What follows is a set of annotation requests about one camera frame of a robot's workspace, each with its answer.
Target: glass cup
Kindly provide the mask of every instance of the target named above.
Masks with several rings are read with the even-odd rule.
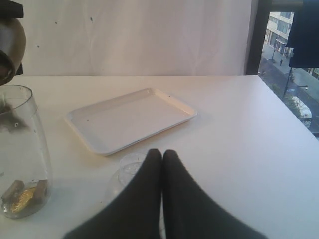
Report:
[[[130,153],[120,161],[119,181],[123,186],[128,185],[140,169],[146,155],[143,153]]]
[[[0,202],[8,218],[22,218],[47,202],[52,170],[32,90],[0,87]]]

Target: clear plastic container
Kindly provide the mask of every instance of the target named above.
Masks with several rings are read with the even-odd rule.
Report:
[[[32,90],[0,87],[0,202],[8,218],[22,218],[47,202],[50,157]]]

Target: sidewalk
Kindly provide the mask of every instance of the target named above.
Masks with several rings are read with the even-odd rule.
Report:
[[[271,59],[274,53],[272,46],[264,44],[262,56],[266,59]],[[274,60],[276,61],[273,65],[278,68],[283,74],[288,76],[289,74],[289,59],[284,58],[278,51],[275,51]],[[311,96],[314,100],[319,103],[319,80],[310,75],[305,70],[298,68],[293,70],[293,75],[295,77],[294,83],[298,86],[308,86],[308,89],[301,88],[305,93]]]

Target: gold wrapper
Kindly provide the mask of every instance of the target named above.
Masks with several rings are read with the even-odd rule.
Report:
[[[30,203],[30,200],[33,198],[34,191],[35,187],[24,190],[17,198],[17,201],[11,204],[11,212],[21,212]]]

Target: white wall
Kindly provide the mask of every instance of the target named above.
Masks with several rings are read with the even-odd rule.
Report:
[[[19,0],[25,75],[241,75],[252,0]]]

